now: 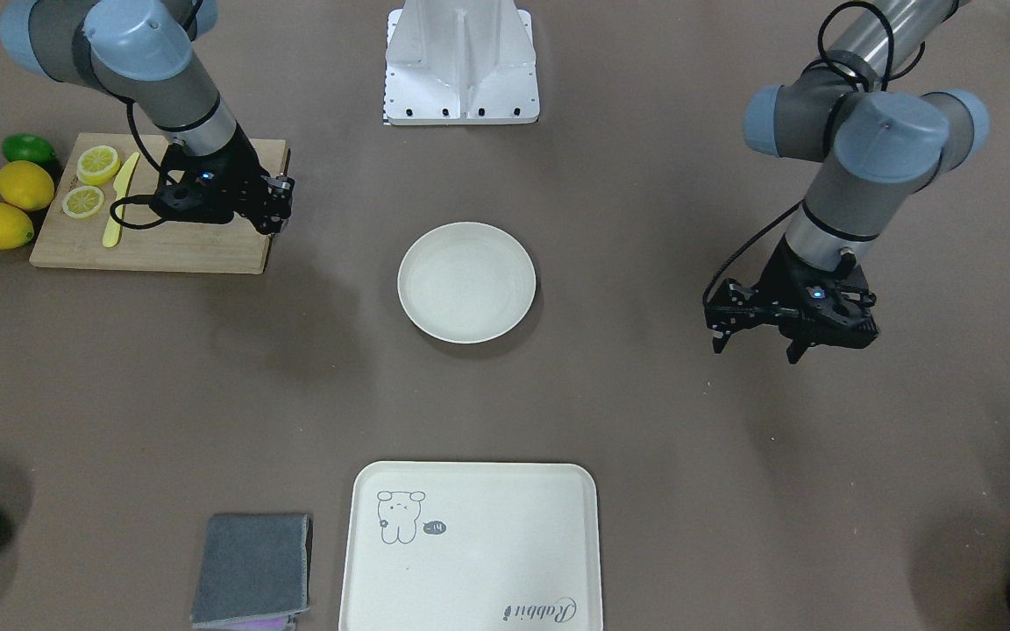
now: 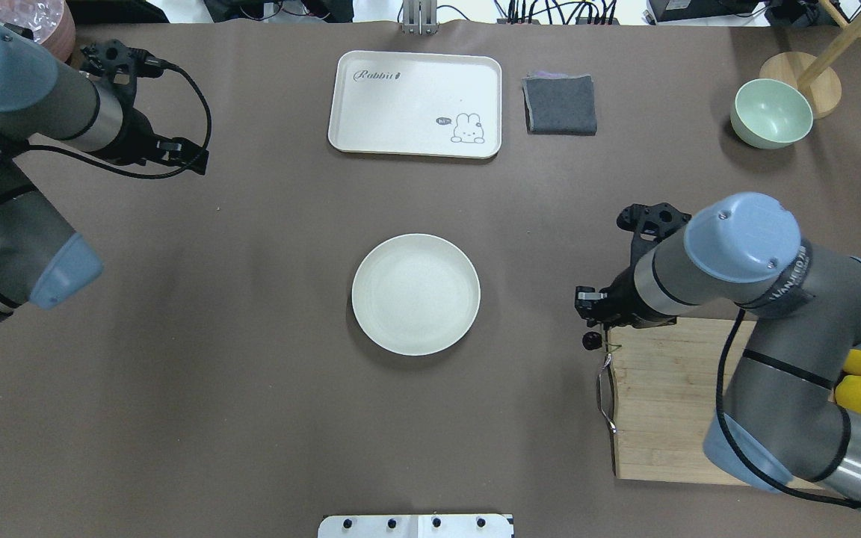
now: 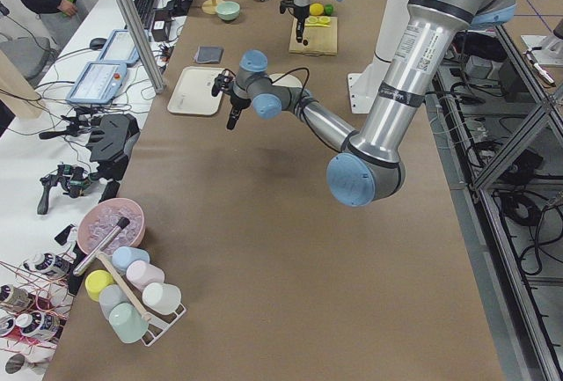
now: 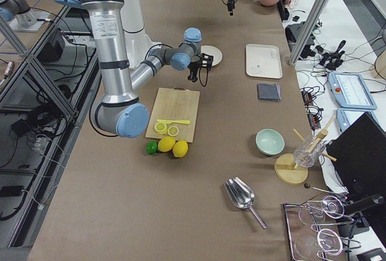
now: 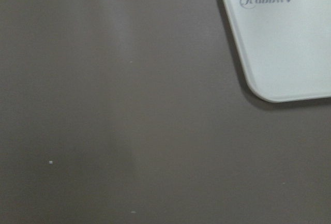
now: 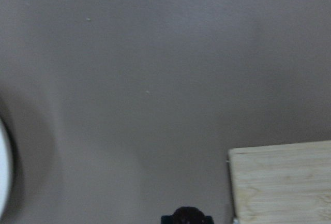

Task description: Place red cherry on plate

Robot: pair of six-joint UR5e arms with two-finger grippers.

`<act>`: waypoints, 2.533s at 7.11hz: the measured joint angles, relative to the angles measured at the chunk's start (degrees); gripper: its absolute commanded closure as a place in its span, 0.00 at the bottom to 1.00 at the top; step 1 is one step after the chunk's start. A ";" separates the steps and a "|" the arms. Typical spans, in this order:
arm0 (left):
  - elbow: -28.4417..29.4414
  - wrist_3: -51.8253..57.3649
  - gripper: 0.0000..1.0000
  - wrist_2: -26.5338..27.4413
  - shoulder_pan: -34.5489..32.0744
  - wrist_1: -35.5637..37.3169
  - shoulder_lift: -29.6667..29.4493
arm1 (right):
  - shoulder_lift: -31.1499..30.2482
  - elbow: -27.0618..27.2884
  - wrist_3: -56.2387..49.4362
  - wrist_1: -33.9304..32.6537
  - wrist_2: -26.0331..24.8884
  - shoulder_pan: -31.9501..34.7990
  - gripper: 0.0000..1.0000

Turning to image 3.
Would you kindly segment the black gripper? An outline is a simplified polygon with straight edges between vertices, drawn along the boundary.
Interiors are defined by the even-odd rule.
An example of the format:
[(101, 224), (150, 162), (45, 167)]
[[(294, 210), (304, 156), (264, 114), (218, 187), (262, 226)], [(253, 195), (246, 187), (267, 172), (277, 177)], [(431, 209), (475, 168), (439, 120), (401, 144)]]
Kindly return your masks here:
[(232, 109), (229, 113), (226, 128), (228, 130), (233, 130), (237, 125), (242, 110), (248, 108), (251, 105), (251, 100), (247, 97), (246, 94), (238, 94), (236, 92), (232, 92), (230, 95), (230, 103)]
[(295, 4), (293, 7), (294, 17), (296, 18), (296, 42), (303, 42), (303, 33), (305, 29), (305, 20), (300, 18), (307, 18), (307, 6), (300, 6)]

